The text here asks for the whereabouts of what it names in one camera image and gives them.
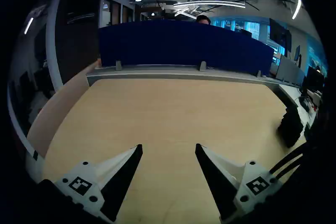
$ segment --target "curved light fixture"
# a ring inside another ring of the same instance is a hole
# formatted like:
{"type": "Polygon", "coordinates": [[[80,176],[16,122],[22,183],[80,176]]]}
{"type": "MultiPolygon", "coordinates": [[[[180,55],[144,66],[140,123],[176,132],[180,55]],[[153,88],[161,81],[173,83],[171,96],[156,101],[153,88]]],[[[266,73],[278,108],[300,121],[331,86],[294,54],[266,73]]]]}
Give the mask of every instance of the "curved light fixture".
{"type": "Polygon", "coordinates": [[[225,6],[233,6],[238,8],[245,8],[245,3],[235,3],[235,2],[227,2],[227,1],[193,1],[193,2],[185,2],[185,3],[176,3],[174,7],[183,7],[190,5],[225,5],[225,6]]]}
{"type": "Polygon", "coordinates": [[[300,7],[301,7],[301,0],[297,0],[297,9],[295,10],[294,15],[292,17],[293,20],[296,18],[297,14],[299,13],[300,7]]]}
{"type": "Polygon", "coordinates": [[[28,22],[28,24],[27,24],[27,27],[26,27],[26,29],[24,30],[24,34],[25,34],[25,35],[27,34],[28,29],[29,29],[30,25],[32,24],[32,21],[33,21],[33,20],[34,20],[34,18],[30,18],[30,20],[29,20],[29,22],[28,22]]]}

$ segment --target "ceiling light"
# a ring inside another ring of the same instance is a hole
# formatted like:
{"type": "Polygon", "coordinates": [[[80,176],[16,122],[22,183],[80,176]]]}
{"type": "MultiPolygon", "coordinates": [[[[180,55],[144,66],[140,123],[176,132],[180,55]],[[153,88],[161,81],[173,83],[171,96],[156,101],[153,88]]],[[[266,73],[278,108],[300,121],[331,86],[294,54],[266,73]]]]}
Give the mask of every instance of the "ceiling light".
{"type": "Polygon", "coordinates": [[[197,6],[195,9],[193,9],[192,12],[190,12],[190,14],[193,14],[198,8],[199,8],[199,6],[197,6]]]}
{"type": "Polygon", "coordinates": [[[191,18],[193,18],[193,19],[196,19],[195,16],[189,15],[189,14],[184,13],[184,12],[177,11],[177,13],[179,13],[179,14],[181,14],[181,15],[185,15],[185,16],[191,17],[191,18]]]}
{"type": "Polygon", "coordinates": [[[182,6],[190,6],[190,5],[225,5],[225,6],[233,6],[233,7],[238,7],[238,8],[245,8],[245,3],[235,3],[235,2],[227,2],[227,1],[193,1],[193,2],[177,3],[177,4],[174,4],[174,7],[182,7],[182,6]]]}
{"type": "Polygon", "coordinates": [[[25,31],[24,31],[24,34],[25,34],[25,35],[27,34],[27,31],[28,31],[29,26],[31,25],[33,19],[34,19],[34,18],[30,18],[30,20],[29,20],[29,22],[28,22],[28,24],[27,24],[27,27],[26,27],[26,29],[25,29],[25,31]]]}
{"type": "Polygon", "coordinates": [[[187,11],[189,9],[189,7],[186,7],[185,9],[183,9],[183,10],[177,10],[177,13],[175,14],[175,16],[178,16],[180,13],[178,13],[179,11],[180,12],[185,12],[185,11],[187,11]]]}
{"type": "Polygon", "coordinates": [[[294,15],[292,17],[293,20],[296,18],[297,14],[299,12],[300,7],[301,7],[301,0],[297,0],[297,9],[295,10],[294,15]]]}

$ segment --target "table surface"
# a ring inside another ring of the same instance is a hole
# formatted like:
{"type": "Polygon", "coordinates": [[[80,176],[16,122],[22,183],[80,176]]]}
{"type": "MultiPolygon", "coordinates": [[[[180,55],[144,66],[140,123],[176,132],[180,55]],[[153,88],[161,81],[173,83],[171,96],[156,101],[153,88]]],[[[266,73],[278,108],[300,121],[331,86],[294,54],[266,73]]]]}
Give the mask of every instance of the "table surface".
{"type": "Polygon", "coordinates": [[[307,123],[309,126],[311,126],[314,122],[316,112],[313,112],[309,114],[300,104],[299,97],[301,96],[301,92],[296,87],[286,86],[286,85],[279,85],[280,89],[287,95],[288,98],[291,99],[291,101],[296,104],[297,110],[299,112],[299,116],[301,119],[301,122],[304,126],[304,129],[302,131],[302,134],[305,130],[305,127],[307,123]]]}
{"type": "Polygon", "coordinates": [[[99,80],[60,125],[43,177],[55,181],[81,161],[99,163],[141,143],[143,156],[118,222],[219,223],[195,144],[270,169],[292,150],[275,134],[285,109],[261,84],[99,80]]]}

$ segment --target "blue partition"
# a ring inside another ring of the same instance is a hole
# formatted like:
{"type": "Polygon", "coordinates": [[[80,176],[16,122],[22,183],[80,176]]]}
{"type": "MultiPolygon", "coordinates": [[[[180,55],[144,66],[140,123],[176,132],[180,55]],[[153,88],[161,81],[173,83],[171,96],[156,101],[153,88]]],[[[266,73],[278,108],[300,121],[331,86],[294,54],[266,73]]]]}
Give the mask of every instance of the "blue partition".
{"type": "Polygon", "coordinates": [[[200,65],[268,75],[273,49],[243,34],[185,21],[142,21],[99,29],[102,66],[200,65]]]}

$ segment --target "screw hole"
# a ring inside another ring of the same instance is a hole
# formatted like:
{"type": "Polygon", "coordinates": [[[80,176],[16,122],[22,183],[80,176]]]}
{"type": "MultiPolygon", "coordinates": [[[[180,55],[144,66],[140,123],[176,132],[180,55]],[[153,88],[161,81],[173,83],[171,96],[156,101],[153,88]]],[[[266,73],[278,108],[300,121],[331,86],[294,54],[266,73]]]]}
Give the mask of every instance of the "screw hole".
{"type": "Polygon", "coordinates": [[[247,196],[247,195],[244,195],[244,196],[241,196],[240,197],[240,201],[241,202],[246,202],[246,201],[248,201],[249,200],[249,196],[247,196]]]}
{"type": "Polygon", "coordinates": [[[89,197],[89,200],[90,200],[91,202],[96,202],[96,201],[98,200],[98,198],[97,198],[96,196],[90,196],[90,197],[89,197]]]}

